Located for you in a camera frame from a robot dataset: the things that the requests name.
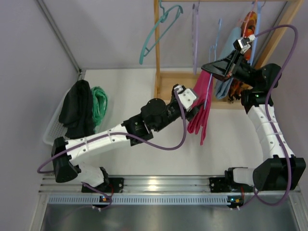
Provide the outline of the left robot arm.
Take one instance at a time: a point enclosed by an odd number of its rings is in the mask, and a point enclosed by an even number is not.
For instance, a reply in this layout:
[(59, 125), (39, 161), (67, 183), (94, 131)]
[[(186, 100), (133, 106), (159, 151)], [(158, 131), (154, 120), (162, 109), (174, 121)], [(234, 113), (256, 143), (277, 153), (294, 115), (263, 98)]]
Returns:
[(190, 121), (198, 112), (193, 104), (196, 96), (187, 93), (173, 96), (169, 104), (159, 98), (151, 99), (138, 115), (105, 132), (76, 140), (66, 141), (60, 137), (54, 141), (52, 149), (52, 164), (57, 183), (78, 180), (89, 186), (105, 187), (109, 184), (108, 174), (103, 167), (93, 167), (85, 164), (89, 157), (102, 154), (120, 147), (132, 147), (146, 143), (152, 147), (174, 151), (183, 145), (181, 141), (175, 147), (162, 147), (151, 143), (153, 132), (159, 132), (169, 124), (182, 118), (183, 122)]

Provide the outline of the light blue hanger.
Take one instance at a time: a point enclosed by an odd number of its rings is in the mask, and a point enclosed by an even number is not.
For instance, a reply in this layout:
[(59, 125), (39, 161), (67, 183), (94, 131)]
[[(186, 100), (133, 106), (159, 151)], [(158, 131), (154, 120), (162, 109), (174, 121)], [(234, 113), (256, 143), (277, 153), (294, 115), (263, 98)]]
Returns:
[[(209, 62), (216, 61), (216, 59), (217, 59), (217, 46), (218, 46), (219, 36), (220, 36), (220, 32), (221, 32), (221, 25), (222, 25), (222, 18), (220, 18), (219, 21), (218, 21), (218, 31), (217, 31), (215, 44), (211, 45), (210, 48), (209, 48), (209, 54), (208, 54)], [(212, 82), (212, 74), (210, 75), (208, 86), (207, 86), (207, 89), (206, 89), (204, 109), (206, 109), (206, 106), (207, 106), (207, 99), (208, 99), (208, 96), (209, 96), (209, 90), (210, 90), (211, 82)]]

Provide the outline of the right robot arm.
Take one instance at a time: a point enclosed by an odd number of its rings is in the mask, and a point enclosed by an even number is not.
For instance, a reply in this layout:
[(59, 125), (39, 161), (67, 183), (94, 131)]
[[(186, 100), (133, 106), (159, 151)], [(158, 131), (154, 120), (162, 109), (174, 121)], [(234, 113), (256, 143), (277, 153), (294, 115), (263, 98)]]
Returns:
[(267, 64), (254, 69), (243, 54), (233, 50), (227, 57), (202, 65), (202, 70), (218, 80), (230, 77), (252, 87), (244, 90), (241, 104), (253, 123), (263, 153), (263, 163), (256, 168), (233, 167), (225, 172), (232, 184), (254, 186), (259, 191), (294, 190), (306, 168), (303, 158), (295, 157), (288, 147), (275, 118), (270, 87), (280, 77), (281, 67)]

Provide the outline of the lilac hanger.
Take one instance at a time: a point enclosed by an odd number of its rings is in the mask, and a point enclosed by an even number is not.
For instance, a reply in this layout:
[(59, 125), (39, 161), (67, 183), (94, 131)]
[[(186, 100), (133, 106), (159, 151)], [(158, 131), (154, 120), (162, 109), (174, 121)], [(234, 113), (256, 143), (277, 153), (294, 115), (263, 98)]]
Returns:
[(192, 69), (194, 75), (197, 74), (198, 63), (199, 6), (200, 1), (194, 3), (192, 7)]

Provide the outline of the black trousers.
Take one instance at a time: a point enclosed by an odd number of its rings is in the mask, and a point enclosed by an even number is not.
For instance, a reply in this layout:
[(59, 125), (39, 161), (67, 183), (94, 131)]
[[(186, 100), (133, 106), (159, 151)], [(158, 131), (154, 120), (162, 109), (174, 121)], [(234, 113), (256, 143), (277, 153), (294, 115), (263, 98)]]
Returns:
[(89, 83), (77, 81), (66, 94), (58, 119), (67, 128), (67, 138), (79, 139), (94, 134), (92, 107), (93, 96)]

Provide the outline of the pink trousers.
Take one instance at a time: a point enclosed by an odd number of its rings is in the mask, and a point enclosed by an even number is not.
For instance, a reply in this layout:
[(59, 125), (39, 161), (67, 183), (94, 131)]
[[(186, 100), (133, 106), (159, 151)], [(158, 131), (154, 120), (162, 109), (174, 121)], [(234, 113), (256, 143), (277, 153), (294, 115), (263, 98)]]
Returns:
[(202, 130), (200, 138), (200, 145), (202, 146), (206, 137), (207, 122), (212, 103), (212, 76), (206, 71), (201, 71), (193, 90), (199, 97), (193, 106), (200, 106), (200, 110), (193, 118), (193, 120), (188, 123), (187, 131), (190, 134), (194, 133), (197, 135), (199, 131)]

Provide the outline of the teal hanger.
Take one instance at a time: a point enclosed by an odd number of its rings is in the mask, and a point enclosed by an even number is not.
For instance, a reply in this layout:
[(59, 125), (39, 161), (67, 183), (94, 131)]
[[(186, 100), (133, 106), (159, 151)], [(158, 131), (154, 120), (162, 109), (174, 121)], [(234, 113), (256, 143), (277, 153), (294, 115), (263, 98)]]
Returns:
[[(167, 31), (174, 25), (174, 23), (183, 15), (183, 7), (179, 4), (175, 4), (168, 9), (163, 6), (162, 0), (154, 0), (154, 26), (151, 28), (149, 34), (147, 35), (143, 46), (141, 48), (139, 56), (139, 64), (143, 65), (144, 58), (157, 46), (160, 40), (166, 34)], [(170, 24), (161, 33), (159, 31), (160, 25), (168, 21), (169, 14), (171, 11), (175, 11), (174, 18), (171, 20)]]

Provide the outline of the green trousers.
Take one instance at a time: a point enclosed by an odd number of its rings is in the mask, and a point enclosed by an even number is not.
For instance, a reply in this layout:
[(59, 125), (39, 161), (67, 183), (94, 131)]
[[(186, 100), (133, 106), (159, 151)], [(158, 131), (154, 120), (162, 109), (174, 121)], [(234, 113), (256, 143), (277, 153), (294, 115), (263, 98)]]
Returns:
[(107, 111), (108, 96), (99, 86), (93, 87), (91, 93), (93, 97), (92, 120), (95, 125), (94, 131), (98, 132)]

